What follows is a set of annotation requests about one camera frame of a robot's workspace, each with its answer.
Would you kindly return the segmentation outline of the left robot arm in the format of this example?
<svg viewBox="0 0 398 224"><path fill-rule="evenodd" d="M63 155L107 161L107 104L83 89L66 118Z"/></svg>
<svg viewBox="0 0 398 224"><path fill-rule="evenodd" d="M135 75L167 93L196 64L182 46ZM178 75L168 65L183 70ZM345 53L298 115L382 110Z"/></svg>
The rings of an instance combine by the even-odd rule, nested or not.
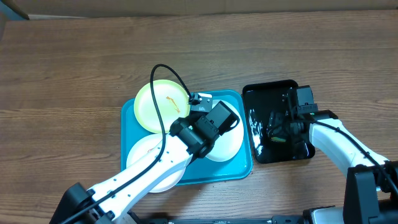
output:
<svg viewBox="0 0 398 224"><path fill-rule="evenodd" d="M177 118L155 148L119 174L88 190L79 183L70 187L51 223L122 223L142 197L168 176L205 157L239 121L223 102L207 113Z"/></svg>

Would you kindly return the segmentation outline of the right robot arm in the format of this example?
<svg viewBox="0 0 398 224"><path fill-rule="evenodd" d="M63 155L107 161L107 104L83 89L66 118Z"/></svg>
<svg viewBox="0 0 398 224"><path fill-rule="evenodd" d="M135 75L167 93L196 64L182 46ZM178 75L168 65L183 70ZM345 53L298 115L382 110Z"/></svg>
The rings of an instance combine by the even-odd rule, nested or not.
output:
<svg viewBox="0 0 398 224"><path fill-rule="evenodd" d="M267 137L312 145L346 177L343 206L307 209L299 223L397 223L397 162L365 146L330 110L306 114L273 111Z"/></svg>

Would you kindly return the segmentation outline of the white plate with grey rim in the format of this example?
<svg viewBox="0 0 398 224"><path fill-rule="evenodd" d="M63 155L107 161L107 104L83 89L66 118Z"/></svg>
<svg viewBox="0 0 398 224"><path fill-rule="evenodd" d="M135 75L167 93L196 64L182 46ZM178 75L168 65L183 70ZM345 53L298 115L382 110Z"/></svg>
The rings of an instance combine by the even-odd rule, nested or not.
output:
<svg viewBox="0 0 398 224"><path fill-rule="evenodd" d="M206 158L215 162L225 162L232 159L240 150L243 144L244 126L239 111L225 100L214 100L213 107L222 101L239 118L238 125L231 131L220 136L213 146L213 149L206 155Z"/></svg>

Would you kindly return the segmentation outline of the green and yellow sponge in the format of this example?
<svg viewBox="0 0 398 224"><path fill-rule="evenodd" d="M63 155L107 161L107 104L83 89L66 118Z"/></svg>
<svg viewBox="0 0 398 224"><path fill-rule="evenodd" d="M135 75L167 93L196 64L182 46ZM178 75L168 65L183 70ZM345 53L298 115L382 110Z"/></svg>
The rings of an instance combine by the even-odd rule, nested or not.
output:
<svg viewBox="0 0 398 224"><path fill-rule="evenodd" d="M283 133L282 134L281 133L278 133L278 134L271 133L271 134L268 134L268 137L271 141L279 142L279 143L286 142L286 140L287 140L287 136Z"/></svg>

